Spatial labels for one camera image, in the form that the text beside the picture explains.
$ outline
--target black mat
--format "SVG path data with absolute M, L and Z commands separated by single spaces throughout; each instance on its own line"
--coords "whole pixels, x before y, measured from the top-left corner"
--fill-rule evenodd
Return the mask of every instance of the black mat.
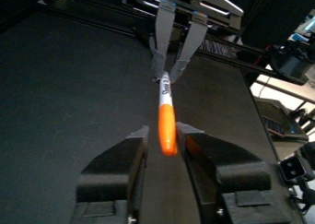
M 0 223 L 68 223 L 76 179 L 95 156 L 149 126 L 143 223 L 199 223 L 181 157 L 161 155 L 149 51 L 136 39 L 36 14 L 0 36 Z M 240 71 L 195 57 L 173 86 L 177 121 L 276 157 Z

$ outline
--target black table surface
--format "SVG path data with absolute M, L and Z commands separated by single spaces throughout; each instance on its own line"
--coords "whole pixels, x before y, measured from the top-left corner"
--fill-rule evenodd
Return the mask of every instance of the black table surface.
M 132 37 L 43 13 L 0 36 L 0 223 L 69 223 L 81 169 L 149 126 L 143 223 L 199 223 L 181 157 L 157 143 L 159 85 Z M 268 164 L 291 223 L 302 223 L 239 69 L 193 57 L 172 87 L 177 121 L 244 147 Z

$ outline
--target black cable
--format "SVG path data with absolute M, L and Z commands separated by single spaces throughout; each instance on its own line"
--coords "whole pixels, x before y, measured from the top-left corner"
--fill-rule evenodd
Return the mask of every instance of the black cable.
M 260 93 L 261 93 L 263 89 L 265 88 L 265 86 L 268 85 L 269 79 L 271 79 L 271 77 L 267 79 L 265 83 L 263 84 L 263 87 L 260 89 Z

